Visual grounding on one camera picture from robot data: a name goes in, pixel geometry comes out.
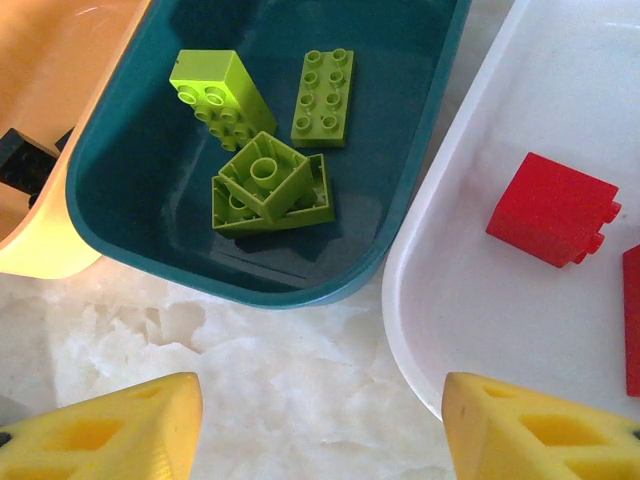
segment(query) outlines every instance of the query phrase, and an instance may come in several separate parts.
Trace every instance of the white tray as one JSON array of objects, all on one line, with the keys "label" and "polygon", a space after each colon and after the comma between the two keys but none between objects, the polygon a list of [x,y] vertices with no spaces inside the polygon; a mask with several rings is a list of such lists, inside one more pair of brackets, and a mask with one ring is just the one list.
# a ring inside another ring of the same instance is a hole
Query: white tray
[{"label": "white tray", "polygon": [[[529,151],[620,187],[606,239],[556,269],[485,233]],[[625,393],[621,255],[640,243],[637,0],[516,0],[391,249],[393,354],[440,416],[470,371],[640,420]]]}]

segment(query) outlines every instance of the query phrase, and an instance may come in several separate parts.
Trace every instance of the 2x4 lego brick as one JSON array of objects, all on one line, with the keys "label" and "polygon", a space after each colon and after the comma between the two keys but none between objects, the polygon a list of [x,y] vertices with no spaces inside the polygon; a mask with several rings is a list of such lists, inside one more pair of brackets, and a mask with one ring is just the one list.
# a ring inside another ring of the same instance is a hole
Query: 2x4 lego brick
[{"label": "2x4 lego brick", "polygon": [[233,50],[181,50],[169,82],[225,150],[235,151],[277,123]]},{"label": "2x4 lego brick", "polygon": [[354,52],[312,50],[304,57],[291,140],[296,147],[344,147]]}]

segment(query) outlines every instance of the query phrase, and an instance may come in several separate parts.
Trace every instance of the plastic storage bin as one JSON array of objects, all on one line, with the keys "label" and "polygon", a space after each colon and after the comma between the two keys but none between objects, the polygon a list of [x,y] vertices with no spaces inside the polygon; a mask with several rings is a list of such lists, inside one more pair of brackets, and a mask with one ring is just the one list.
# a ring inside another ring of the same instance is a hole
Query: plastic storage bin
[{"label": "plastic storage bin", "polygon": [[[470,0],[155,2],[74,151],[67,199],[96,250],[239,302],[287,308],[363,285],[406,212]],[[169,84],[181,49],[233,49],[291,145],[302,61],[355,51],[344,149],[324,153],[337,221],[228,240],[211,178],[232,153]]]},{"label": "plastic storage bin", "polygon": [[[383,312],[436,414],[471,371],[640,420],[625,390],[622,253],[640,243],[640,10],[517,0],[389,254]],[[620,187],[618,217],[557,269],[485,233],[529,151]]]},{"label": "plastic storage bin", "polygon": [[114,53],[119,56],[124,49],[120,39],[148,1],[3,0],[0,136],[15,128],[55,149],[69,129],[76,127],[76,132],[31,210],[26,194],[0,184],[0,272],[61,278],[98,258],[76,233],[67,211],[69,153],[100,76]]}]

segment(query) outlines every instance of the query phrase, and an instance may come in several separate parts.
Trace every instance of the square hole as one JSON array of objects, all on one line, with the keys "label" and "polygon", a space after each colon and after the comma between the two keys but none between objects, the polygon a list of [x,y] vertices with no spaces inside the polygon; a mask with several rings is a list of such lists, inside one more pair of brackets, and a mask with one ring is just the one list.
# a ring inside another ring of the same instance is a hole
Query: square hole
[{"label": "square hole", "polygon": [[602,435],[577,418],[566,415],[525,415],[522,424],[548,447],[607,445]]},{"label": "square hole", "polygon": [[630,461],[581,460],[566,462],[581,480],[640,480],[640,472]]},{"label": "square hole", "polygon": [[513,398],[513,397],[515,397],[515,395],[513,393],[507,392],[506,390],[502,390],[501,388],[484,387],[484,391],[487,392],[487,394],[490,397],[494,397],[494,398]]},{"label": "square hole", "polygon": [[0,474],[2,480],[67,480],[75,468],[8,468]]},{"label": "square hole", "polygon": [[45,450],[73,452],[98,450],[124,425],[121,420],[78,420],[56,432],[44,445]]}]

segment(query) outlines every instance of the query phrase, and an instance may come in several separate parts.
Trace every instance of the lime green lego brick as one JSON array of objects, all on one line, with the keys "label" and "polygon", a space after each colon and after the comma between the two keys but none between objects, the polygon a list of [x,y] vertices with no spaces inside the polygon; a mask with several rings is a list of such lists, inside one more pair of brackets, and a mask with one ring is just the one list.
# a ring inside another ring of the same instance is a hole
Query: lime green lego brick
[{"label": "lime green lego brick", "polygon": [[296,147],[344,147],[354,52],[311,50],[304,56],[291,140]]},{"label": "lime green lego brick", "polygon": [[252,138],[219,175],[235,198],[270,223],[313,184],[309,159],[266,132]]},{"label": "lime green lego brick", "polygon": [[313,188],[273,224],[231,196],[219,176],[213,177],[213,228],[227,238],[240,238],[333,222],[335,208],[324,155],[310,156],[309,163],[313,173]]},{"label": "lime green lego brick", "polygon": [[169,82],[225,150],[276,131],[276,119],[233,50],[181,50]]}]

